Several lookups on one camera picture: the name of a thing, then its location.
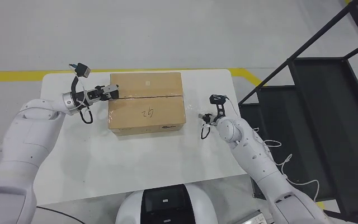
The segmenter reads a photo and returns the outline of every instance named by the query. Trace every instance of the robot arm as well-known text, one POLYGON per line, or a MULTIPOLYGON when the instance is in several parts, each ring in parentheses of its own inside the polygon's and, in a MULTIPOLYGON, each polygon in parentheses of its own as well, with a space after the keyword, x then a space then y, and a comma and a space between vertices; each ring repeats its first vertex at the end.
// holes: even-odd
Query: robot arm
POLYGON ((199 115, 213 125, 225 140, 241 168, 257 183, 268 201, 276 223, 331 223, 324 212, 306 194, 294 188, 276 167, 269 148, 242 118, 225 116, 226 96, 213 95, 218 115, 199 115))
POLYGON ((55 101, 31 100, 21 108, 5 134, 0 162, 0 223, 31 222, 36 209, 32 185, 40 165, 56 144, 66 114, 81 112, 96 101, 119 97, 115 85, 77 93, 78 76, 87 77, 90 72, 80 63, 77 68, 71 92, 55 101))

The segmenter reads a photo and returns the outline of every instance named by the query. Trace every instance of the metal frame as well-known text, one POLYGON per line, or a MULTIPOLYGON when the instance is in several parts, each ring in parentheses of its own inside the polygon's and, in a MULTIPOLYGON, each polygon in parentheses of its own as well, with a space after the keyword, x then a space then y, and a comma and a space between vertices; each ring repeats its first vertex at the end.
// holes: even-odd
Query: metal frame
MULTIPOLYGON (((336 23, 338 23, 343 17, 345 17, 348 13, 351 13, 352 16, 353 14, 357 12, 355 15, 358 15, 358 0, 352 0, 346 7, 344 7, 338 14, 335 15, 335 17, 333 19, 331 19, 327 24, 325 24, 316 34, 314 34, 305 44, 303 44, 295 53, 293 53, 284 63, 282 63, 277 69, 275 69, 267 78, 265 78, 258 86, 256 86, 248 95, 246 95, 239 103, 239 107, 247 100, 249 99, 253 94, 258 93, 260 91, 260 89, 266 84, 268 83, 269 80, 271 80, 275 75, 277 75, 280 71, 282 71, 286 66, 289 67, 291 75, 293 77, 293 80, 295 83, 298 83, 299 80, 297 78, 296 75, 296 71, 295 71, 295 66, 294 66, 294 60, 297 59, 297 57, 299 55, 301 55, 301 53, 303 51, 305 51, 308 47, 310 47, 315 41, 317 41, 323 34, 325 34, 330 28, 332 28, 336 23)), ((348 60, 349 58, 353 57, 354 55, 358 54, 358 48, 356 48, 355 50, 353 50, 352 52, 348 53, 346 56, 343 57, 338 57, 338 58, 317 58, 317 59, 342 59, 342 60, 348 60)), ((297 89, 298 94, 299 94, 299 98, 302 102, 305 101, 303 94, 300 92, 299 89, 297 89)), ((306 118, 311 121, 311 125, 309 125, 309 128, 311 130, 314 130, 313 127, 313 122, 312 122, 312 118, 310 117, 310 113, 309 113, 309 109, 307 106, 303 107, 304 110, 304 114, 306 116, 306 118)), ((315 131, 312 131, 313 134, 313 138, 318 139, 317 134, 315 133, 315 131)), ((321 154, 322 157, 325 157, 324 153, 323 153, 323 148, 321 146, 321 144, 318 143, 319 141, 315 141, 315 144, 317 144, 317 148, 319 149, 319 153, 321 154)), ((335 193, 336 196, 336 200, 337 200, 337 204, 338 207, 340 208, 341 213, 337 213, 337 212, 332 212, 332 211, 327 211, 324 210, 324 212, 333 218, 338 218, 341 220, 345 220, 345 221, 350 221, 350 222, 356 222, 358 223, 358 217, 357 216, 353 216, 350 214, 347 214, 347 212, 344 210, 344 207, 342 206, 342 200, 341 198, 338 196, 337 194, 337 187, 334 184, 333 181, 333 177, 331 174, 331 171, 329 170, 329 166, 328 166, 328 162, 326 160, 323 160, 323 166, 324 168, 327 170, 327 177, 328 177, 328 181, 332 184, 332 189, 335 193)))
MULTIPOLYGON (((332 28, 336 23, 338 23, 343 17, 345 17, 352 8, 358 6, 358 0, 353 0, 346 7, 344 7, 336 16, 331 19, 327 24, 325 24, 316 34, 314 34, 306 43, 304 43, 295 53, 293 53, 284 63, 282 63, 277 69, 275 69, 267 78, 265 78, 258 86, 256 86, 248 95, 246 95, 240 102, 239 106, 242 105, 250 96, 252 96, 257 89, 260 89, 264 86, 270 79, 275 75, 281 72, 289 62, 293 62, 302 52, 304 52, 308 47, 310 47, 316 40, 318 40, 323 34, 325 34, 330 28, 332 28)), ((349 59, 358 53, 358 48, 344 56, 344 59, 349 59)))

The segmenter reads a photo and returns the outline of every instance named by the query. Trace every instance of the cable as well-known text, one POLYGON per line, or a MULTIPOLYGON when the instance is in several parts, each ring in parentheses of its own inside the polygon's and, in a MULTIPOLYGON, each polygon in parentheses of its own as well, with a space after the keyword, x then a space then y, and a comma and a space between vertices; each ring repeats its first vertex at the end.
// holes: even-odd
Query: cable
POLYGON ((281 167, 281 173, 286 177, 286 180, 288 182, 290 182, 291 184, 294 184, 294 185, 306 185, 306 184, 310 184, 310 183, 313 183, 313 182, 317 182, 317 191, 315 193, 315 196, 313 198, 313 201, 315 202, 315 200, 317 199, 317 196, 318 196, 318 192, 319 192, 319 181, 318 180, 311 180, 309 182, 306 182, 306 183, 295 183, 295 182, 292 182, 288 177, 287 175, 284 173, 284 165, 286 163, 286 160, 282 163, 282 167, 281 167))
POLYGON ((64 216, 67 216, 67 217, 70 217, 70 218, 72 218, 72 219, 74 219, 74 220, 76 220, 76 221, 78 221, 78 222, 80 222, 80 223, 82 223, 82 224, 85 224, 84 222, 82 222, 81 220, 79 220, 79 219, 77 219, 77 218, 75 218, 75 217, 73 217, 73 216, 70 216, 69 214, 65 214, 65 213, 63 213, 63 212, 59 212, 59 211, 56 211, 56 210, 53 210, 53 209, 50 209, 50 208, 44 208, 44 207, 40 207, 40 206, 36 206, 37 208, 41 208, 41 209, 43 209, 43 210, 47 210, 47 211, 51 211, 51 212, 56 212, 56 213, 58 213, 58 214, 62 214, 62 215, 64 215, 64 216))
POLYGON ((234 109, 234 111, 235 111, 236 116, 240 117, 240 115, 236 112, 236 109, 235 109, 235 107, 234 107, 234 104, 231 102, 231 100, 230 100, 227 96, 225 96, 225 97, 226 97, 226 99, 228 99, 228 100, 229 100, 229 102, 231 103, 231 106, 233 107, 233 109, 234 109))
POLYGON ((201 128, 201 134, 200 134, 200 138, 201 138, 201 139, 207 138, 207 136, 208 136, 209 133, 210 133, 210 127, 209 127, 209 130, 208 130, 208 133, 206 134, 206 136, 205 136, 205 137, 202 136, 202 132, 204 131, 204 126, 205 126, 205 125, 203 124, 203 125, 202 125, 202 128, 201 128))
POLYGON ((274 162, 274 164, 275 164, 276 166, 282 166, 282 167, 281 167, 281 173, 284 175, 284 177, 286 178, 286 180, 287 180, 288 182, 290 182, 291 184, 294 184, 294 185, 306 185, 306 184, 310 184, 310 183, 313 183, 313 182, 317 182, 317 191, 316 191, 315 196, 314 196, 314 198, 313 198, 313 201, 315 202, 315 200, 316 200, 316 198, 317 198, 317 196, 318 196, 318 192, 319 192, 319 181, 318 181, 318 180, 311 180, 311 181, 309 181, 309 182, 301 183, 301 184, 292 182, 292 181, 288 178, 288 176, 284 173, 284 165, 285 165, 285 163, 287 163, 287 162, 290 161, 290 159, 292 158, 293 155, 290 154, 282 163, 277 164, 277 163, 275 162, 275 160, 274 160, 272 154, 271 154, 271 151, 270 151, 269 147, 280 147, 280 146, 282 146, 282 143, 279 142, 279 141, 275 141, 275 140, 265 140, 265 141, 260 142, 257 137, 254 138, 254 139, 255 139, 258 143, 260 143, 261 145, 263 145, 265 151, 267 152, 266 154, 269 156, 269 158, 274 162), (270 146, 270 145, 267 145, 266 142, 275 142, 275 143, 278 143, 278 145, 273 145, 273 146, 271 145, 271 146, 270 146))

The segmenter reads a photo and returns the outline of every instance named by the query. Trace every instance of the stair step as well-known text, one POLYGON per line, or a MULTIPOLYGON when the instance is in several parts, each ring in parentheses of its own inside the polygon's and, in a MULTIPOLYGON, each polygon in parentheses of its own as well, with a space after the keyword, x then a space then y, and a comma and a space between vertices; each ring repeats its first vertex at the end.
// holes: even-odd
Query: stair step
MULTIPOLYGON (((284 167, 289 179, 295 183, 317 179, 320 183, 318 200, 332 199, 334 193, 323 170, 295 86, 263 87, 257 92, 257 97, 267 139, 282 143, 279 148, 271 148, 276 163, 283 162, 292 153, 292 159, 284 167)), ((317 190, 314 183, 295 187, 311 198, 317 190)))
POLYGON ((297 58, 289 68, 341 213, 357 213, 357 78, 342 58, 297 58))

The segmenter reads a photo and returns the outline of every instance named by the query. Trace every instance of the floor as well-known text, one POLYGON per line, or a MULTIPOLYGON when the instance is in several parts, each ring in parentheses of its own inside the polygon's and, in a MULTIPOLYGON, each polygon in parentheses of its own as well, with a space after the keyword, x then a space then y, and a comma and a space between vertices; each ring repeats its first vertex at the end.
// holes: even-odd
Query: floor
MULTIPOLYGON (((344 0, 3 0, 0 71, 63 70, 82 62, 93 69, 246 68, 261 80, 317 32, 344 0)), ((358 28, 344 18, 303 56, 342 56, 356 48, 358 28)), ((358 73, 358 57, 350 60, 358 73)), ((233 77, 237 99, 253 89, 233 77)), ((288 69, 269 84, 292 83, 288 69)), ((41 81, 0 82, 4 96, 0 138, 21 105, 40 96, 41 81)), ((248 176, 196 183, 211 197, 219 223, 261 209, 248 176)), ((113 223, 128 194, 48 205, 86 223, 113 223)), ((335 210, 334 202, 324 206, 335 210)), ((32 223, 75 223, 37 210, 32 223)))

